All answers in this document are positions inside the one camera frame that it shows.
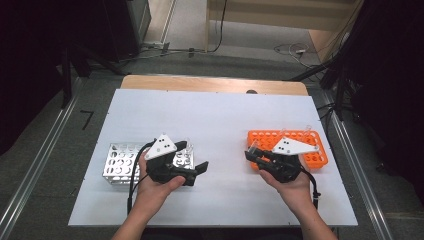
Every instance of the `metal rail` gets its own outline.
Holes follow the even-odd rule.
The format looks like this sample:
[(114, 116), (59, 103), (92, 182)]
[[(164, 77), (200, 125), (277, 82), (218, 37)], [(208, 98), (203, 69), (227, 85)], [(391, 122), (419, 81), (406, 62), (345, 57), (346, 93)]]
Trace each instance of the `metal rail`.
[(82, 87), (82, 79), (77, 78), (73, 85), (73, 97), (69, 101), (67, 107), (59, 112), (52, 128), (49, 131), (49, 134), (43, 142), (43, 145), (41, 146), (40, 150), (34, 158), (34, 161), (25, 174), (25, 177), (23, 178), (16, 192), (9, 200), (9, 203), (6, 206), (6, 210), (3, 212), (0, 221), (0, 240), (6, 240), (9, 238), (19, 215), (24, 209), (25, 204), (31, 195), (31, 192), (34, 189), (35, 184), (37, 183), (37, 180), (49, 159), (50, 153), (52, 152), (66, 122), (68, 121), (69, 116), (72, 113)]
[[(325, 91), (324, 98), (327, 104), (334, 102), (330, 93)], [(332, 121), (337, 135), (342, 143), (348, 163), (355, 177), (359, 192), (364, 200), (371, 222), (374, 225), (375, 232), (380, 240), (393, 240), (392, 233), (386, 222), (386, 218), (380, 208), (377, 197), (368, 181), (368, 178), (362, 169), (361, 162), (358, 159), (352, 141), (349, 138), (344, 122), (340, 122), (336, 115), (332, 115)]]

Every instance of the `wire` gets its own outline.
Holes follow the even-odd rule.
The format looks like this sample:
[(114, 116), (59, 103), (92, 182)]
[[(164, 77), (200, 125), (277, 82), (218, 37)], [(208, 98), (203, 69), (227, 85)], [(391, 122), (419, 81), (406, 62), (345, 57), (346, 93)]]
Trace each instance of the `wire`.
[(206, 51), (205, 52), (205, 50), (203, 50), (203, 49), (195, 49), (195, 48), (189, 48), (189, 49), (166, 49), (166, 51), (167, 52), (170, 52), (170, 53), (163, 53), (163, 54), (156, 55), (156, 56), (141, 57), (141, 58), (137, 58), (137, 59), (148, 59), (148, 58), (153, 58), (153, 57), (162, 57), (162, 56), (166, 56), (166, 55), (170, 55), (170, 54), (174, 54), (174, 53), (200, 53), (200, 54), (207, 54), (207, 53), (214, 53), (214, 52), (216, 52), (219, 49), (219, 47), (221, 46), (221, 43), (222, 43), (222, 35), (223, 35), (222, 33), (223, 33), (223, 27), (224, 27), (225, 12), (226, 12), (226, 9), (227, 9), (227, 2), (228, 2), (228, 0), (225, 0), (225, 2), (224, 2), (224, 8), (222, 10), (222, 17), (221, 17), (219, 42), (218, 42), (218, 45), (215, 47), (214, 50), (212, 50), (212, 51)]
[[(295, 54), (293, 53), (293, 51), (292, 51), (292, 48), (293, 47), (295, 47), (295, 46), (298, 46), (298, 45), (303, 45), (304, 46), (304, 48), (300, 48), (300, 50), (302, 51), (300, 54), (299, 54), (299, 57), (296, 57), (295, 56)], [(282, 46), (289, 46), (289, 48), (288, 48), (288, 53), (281, 53), (281, 51), (280, 51), (280, 49), (279, 49), (279, 47), (282, 47)], [(305, 63), (303, 63), (302, 61), (300, 61), (300, 58), (303, 56), (303, 54), (306, 52), (306, 51), (308, 51), (308, 49), (309, 49), (309, 45), (308, 44), (306, 44), (306, 43), (291, 43), (291, 44), (280, 44), (280, 45), (278, 45), (278, 46), (275, 46), (274, 47), (274, 51), (276, 52), (276, 53), (278, 53), (278, 54), (281, 54), (281, 55), (290, 55), (294, 60), (296, 60), (296, 62), (298, 62), (298, 63), (300, 63), (301, 65), (303, 65), (304, 67), (306, 67), (307, 69), (310, 69), (310, 68), (312, 68), (312, 65), (307, 65), (307, 64), (305, 64)]]
[(220, 27), (220, 36), (219, 36), (219, 42), (218, 42), (218, 45), (215, 47), (215, 49), (214, 50), (212, 50), (212, 51), (207, 51), (208, 53), (213, 53), (213, 52), (216, 52), (217, 50), (218, 50), (218, 48), (221, 46), (221, 43), (222, 43), (222, 28), (223, 28), (223, 26), (224, 26), (224, 17), (225, 17), (225, 11), (226, 11), (226, 9), (227, 9), (227, 0), (225, 0), (225, 3), (224, 3), (224, 9), (222, 10), (222, 17), (221, 17), (221, 27)]
[[(218, 1), (215, 1), (215, 9), (218, 9)], [(218, 36), (218, 11), (215, 11), (215, 36)]]
[(315, 181), (314, 176), (312, 176), (310, 172), (306, 171), (306, 169), (303, 166), (300, 166), (300, 170), (309, 177), (309, 180), (312, 182), (312, 185), (314, 186), (313, 193), (312, 193), (313, 203), (315, 208), (318, 209), (318, 200), (319, 200), (319, 196), (321, 196), (321, 193), (318, 192), (317, 182)]
[(326, 48), (328, 48), (328, 47), (330, 47), (331, 46), (331, 44), (333, 44), (333, 42), (335, 42), (339, 37), (340, 37), (340, 35), (352, 24), (352, 23), (354, 23), (354, 22), (351, 22), (351, 20), (352, 20), (352, 18), (353, 18), (353, 16), (356, 14), (356, 12), (358, 11), (358, 9), (359, 9), (359, 6), (360, 6), (361, 4), (358, 4), (358, 5), (356, 5), (356, 7), (355, 7), (355, 9), (353, 10), (353, 12), (352, 12), (352, 14), (350, 15), (350, 17), (349, 17), (349, 20), (347, 21), (347, 23), (346, 23), (346, 25), (342, 28), (342, 30), (340, 30), (340, 32), (336, 35), (336, 37), (334, 37), (334, 39), (333, 40), (331, 40), (328, 44), (327, 44), (327, 46), (325, 46), (325, 47), (323, 47), (323, 48), (321, 48), (320, 50), (318, 50), (317, 51), (317, 53), (319, 53), (319, 52), (321, 52), (322, 50), (324, 50), (324, 49), (326, 49)]
[[(321, 110), (321, 109), (323, 109), (323, 108), (326, 108), (326, 107), (328, 107), (328, 108), (333, 108), (333, 110), (334, 110), (334, 107), (336, 106), (336, 104), (335, 103), (329, 103), (329, 104), (326, 104), (326, 105), (323, 105), (323, 106), (321, 106), (321, 107), (317, 107), (317, 110), (319, 111), (319, 110)], [(344, 103), (344, 105), (342, 105), (342, 108), (344, 109), (344, 110), (349, 110), (349, 111), (353, 111), (354, 109), (352, 108), (352, 106), (351, 105), (348, 105), (348, 104), (346, 104), (346, 103)]]
[[(137, 168), (138, 160), (140, 159), (140, 156), (144, 152), (144, 150), (146, 150), (146, 148), (148, 148), (148, 147), (153, 146), (153, 144), (155, 142), (156, 142), (156, 139), (154, 139), (150, 143), (146, 143), (146, 145), (144, 145), (140, 149), (140, 151), (138, 151), (137, 156), (135, 157), (134, 164), (133, 164), (133, 169), (132, 169), (132, 172), (131, 172), (130, 188), (129, 188), (128, 199), (127, 199), (127, 214), (130, 214), (130, 211), (132, 209), (132, 195), (133, 195), (133, 193), (135, 191), (135, 187), (134, 187), (135, 169)], [(147, 176), (148, 176), (148, 174), (146, 174), (146, 176), (144, 176), (142, 179), (140, 179), (135, 186), (137, 186)]]
[(337, 160), (337, 157), (336, 157), (336, 155), (334, 153), (333, 144), (330, 141), (330, 134), (329, 134), (330, 120), (331, 120), (331, 117), (333, 116), (333, 112), (335, 110), (334, 109), (335, 103), (329, 103), (329, 104), (326, 104), (324, 106), (318, 107), (317, 110), (321, 110), (321, 109), (326, 108), (326, 107), (328, 107), (329, 109), (327, 110), (327, 112), (323, 116), (320, 117), (320, 120), (323, 119), (323, 118), (325, 118), (325, 121), (324, 121), (325, 130), (324, 130), (324, 133), (327, 136), (328, 144), (330, 145), (330, 150), (333, 153), (333, 157), (334, 157), (334, 161), (336, 162), (337, 169), (340, 171), (339, 161)]

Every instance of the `black stand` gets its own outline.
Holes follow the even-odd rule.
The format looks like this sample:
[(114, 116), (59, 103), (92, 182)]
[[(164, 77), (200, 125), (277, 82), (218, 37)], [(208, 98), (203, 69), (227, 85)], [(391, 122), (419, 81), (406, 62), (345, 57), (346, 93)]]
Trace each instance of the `black stand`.
[(121, 69), (115, 67), (93, 51), (78, 45), (76, 43), (68, 42), (62, 51), (62, 79), (63, 79), (63, 103), (62, 109), (68, 105), (72, 98), (72, 84), (71, 84), (71, 63), (75, 67), (78, 76), (89, 77), (91, 68), (87, 63), (86, 58), (93, 59), (101, 64), (103, 67), (109, 69), (114, 74), (119, 76), (126, 76), (131, 73), (124, 73)]
[(334, 57), (327, 62), (324, 62), (321, 65), (311, 68), (308, 71), (290, 79), (290, 81), (302, 81), (327, 69), (324, 77), (320, 81), (320, 86), (323, 89), (330, 89), (337, 81), (336, 100), (333, 110), (335, 110), (340, 121), (343, 121), (341, 112), (343, 109), (343, 96), (346, 90), (346, 83), (349, 74), (347, 68), (349, 52), (354, 51), (354, 44), (358, 41), (361, 31), (364, 29), (364, 26), (366, 26), (368, 20), (371, 16), (373, 16), (374, 11), (377, 9), (369, 7), (368, 4), (368, 1), (364, 2), (349, 37)]

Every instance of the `finger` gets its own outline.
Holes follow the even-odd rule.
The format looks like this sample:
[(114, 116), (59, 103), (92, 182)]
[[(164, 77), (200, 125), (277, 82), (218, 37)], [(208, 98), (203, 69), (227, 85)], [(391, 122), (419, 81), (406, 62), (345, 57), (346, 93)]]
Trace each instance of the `finger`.
[(166, 183), (169, 192), (181, 187), (185, 183), (185, 178), (182, 176), (176, 176)]
[(146, 150), (144, 150), (141, 153), (140, 158), (138, 159), (138, 166), (140, 168), (141, 176), (145, 176), (147, 174), (146, 173), (146, 168), (147, 168), (146, 167), (146, 159), (144, 158), (144, 156), (146, 156), (146, 153), (147, 153), (148, 150), (149, 150), (148, 148)]
[(279, 182), (269, 172), (259, 170), (259, 175), (261, 175), (262, 179), (265, 180), (268, 185), (277, 188), (277, 184), (279, 184)]
[(306, 171), (308, 171), (308, 172), (309, 172), (309, 171), (310, 171), (310, 169), (309, 169), (308, 164), (306, 164), (305, 159), (303, 159), (303, 157), (299, 156), (299, 161), (300, 161), (300, 163), (302, 164), (303, 168), (304, 168)]

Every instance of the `tripod leg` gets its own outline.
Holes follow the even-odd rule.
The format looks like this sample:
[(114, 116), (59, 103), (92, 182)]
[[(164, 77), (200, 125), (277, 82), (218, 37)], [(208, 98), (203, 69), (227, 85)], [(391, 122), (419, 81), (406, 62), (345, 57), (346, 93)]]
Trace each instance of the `tripod leg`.
[(62, 79), (63, 79), (63, 102), (62, 109), (68, 105), (72, 98), (71, 63), (69, 61), (68, 48), (62, 51)]
[(338, 57), (339, 55), (336, 55), (336, 56), (334, 56), (332, 59), (330, 59), (330, 60), (328, 60), (327, 62), (325, 62), (325, 63), (322, 63), (322, 64), (320, 64), (320, 65), (318, 65), (318, 66), (316, 66), (316, 67), (314, 67), (314, 68), (311, 68), (311, 69), (309, 69), (308, 71), (306, 71), (306, 72), (304, 72), (304, 73), (302, 73), (302, 74), (299, 74), (299, 75), (297, 75), (297, 76), (295, 76), (295, 77), (292, 77), (291, 79), (289, 79), (289, 81), (302, 81), (303, 79), (306, 79), (306, 78), (308, 78), (308, 77), (311, 77), (312, 75), (314, 75), (314, 74), (317, 74), (317, 73), (319, 73), (319, 72), (322, 72), (322, 71), (324, 71), (325, 69), (332, 69), (333, 68), (333, 65), (334, 65), (334, 63), (337, 61), (337, 59), (339, 58)]
[(121, 71), (121, 69), (113, 66), (111, 63), (109, 63), (108, 61), (106, 61), (105, 59), (103, 59), (102, 57), (98, 56), (97, 54), (93, 53), (91, 50), (74, 44), (75, 48), (80, 51), (81, 53), (83, 53), (84, 55), (90, 57), (91, 59), (95, 60), (96, 62), (100, 63), (103, 67), (111, 70), (113, 73), (120, 75), (120, 76), (126, 76), (128, 75), (128, 73), (124, 73)]
[(88, 65), (87, 59), (79, 51), (75, 49), (72, 44), (69, 44), (69, 59), (71, 60), (72, 65), (75, 67), (78, 76), (80, 77), (90, 77), (91, 69)]
[(334, 110), (336, 112), (337, 117), (339, 117), (340, 121), (343, 121), (343, 97), (344, 97), (344, 91), (345, 91), (345, 84), (347, 79), (347, 69), (346, 67), (343, 67), (342, 73), (338, 78), (337, 81), (337, 91), (336, 91), (336, 102), (334, 105)]

